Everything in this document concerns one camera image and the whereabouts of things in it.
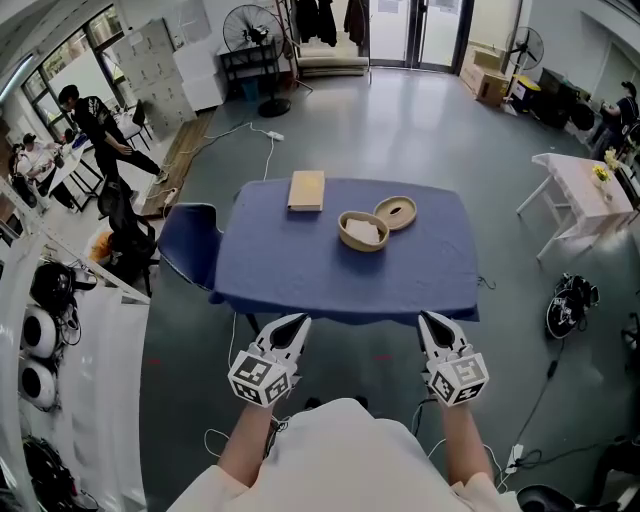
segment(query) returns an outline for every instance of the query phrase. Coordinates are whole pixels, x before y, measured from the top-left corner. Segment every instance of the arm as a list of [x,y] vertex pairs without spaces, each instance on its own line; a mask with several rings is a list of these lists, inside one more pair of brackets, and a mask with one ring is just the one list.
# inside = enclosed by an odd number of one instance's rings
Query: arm
[[220,469],[247,487],[258,478],[272,412],[273,405],[247,404],[218,461]]
[[489,457],[467,405],[447,407],[440,404],[440,407],[447,439],[449,483],[466,484],[477,473],[486,473],[493,480]]

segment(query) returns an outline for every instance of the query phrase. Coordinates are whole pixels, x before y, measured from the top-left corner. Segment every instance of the glass door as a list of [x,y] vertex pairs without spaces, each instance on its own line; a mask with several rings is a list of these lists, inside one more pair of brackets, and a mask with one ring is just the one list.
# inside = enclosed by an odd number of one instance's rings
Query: glass door
[[469,0],[370,0],[371,63],[453,73],[469,37]]

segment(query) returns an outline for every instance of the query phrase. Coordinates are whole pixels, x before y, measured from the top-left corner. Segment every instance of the orange object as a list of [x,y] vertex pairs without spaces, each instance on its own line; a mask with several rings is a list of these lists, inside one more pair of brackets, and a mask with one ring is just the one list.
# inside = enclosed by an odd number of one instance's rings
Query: orange object
[[91,253],[89,254],[90,260],[98,262],[111,254],[112,234],[113,231],[105,231],[98,236],[95,243],[91,246]]

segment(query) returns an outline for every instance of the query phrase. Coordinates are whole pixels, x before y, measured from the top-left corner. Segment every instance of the window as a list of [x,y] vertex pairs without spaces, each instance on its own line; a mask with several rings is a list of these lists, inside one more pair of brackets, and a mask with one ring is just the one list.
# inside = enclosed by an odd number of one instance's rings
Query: window
[[116,8],[109,7],[102,14],[98,14],[88,25],[88,32],[93,39],[94,46],[100,46],[112,37],[122,34],[122,27],[116,15]]
[[133,106],[136,98],[111,46],[124,37],[114,6],[88,21],[56,48],[22,85],[38,117],[54,139],[61,141],[72,127],[57,95],[69,84],[81,96],[98,96],[111,110]]
[[38,71],[31,75],[24,84],[24,92],[27,94],[27,98],[31,101],[34,101],[38,96],[46,91],[46,89],[47,86],[44,85],[44,80],[42,80]]
[[120,78],[124,78],[124,73],[117,64],[118,59],[116,59],[116,55],[111,48],[107,48],[102,52],[102,61],[109,72],[111,81],[116,82]]
[[42,64],[47,80],[53,79],[64,68],[90,49],[87,35],[79,30],[60,45]]
[[40,118],[46,120],[46,125],[51,124],[62,115],[58,103],[50,93],[45,94],[42,99],[36,102],[36,110],[40,114]]

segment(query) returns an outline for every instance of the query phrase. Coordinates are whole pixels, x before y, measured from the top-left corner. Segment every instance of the flower vase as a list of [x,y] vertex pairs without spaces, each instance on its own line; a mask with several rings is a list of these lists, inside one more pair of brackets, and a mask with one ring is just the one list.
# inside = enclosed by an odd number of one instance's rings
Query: flower vase
[[595,174],[591,176],[591,181],[593,182],[594,186],[598,189],[598,191],[602,194],[602,199],[604,199],[605,202],[608,203],[613,199],[613,196],[609,192],[608,181],[602,181]]

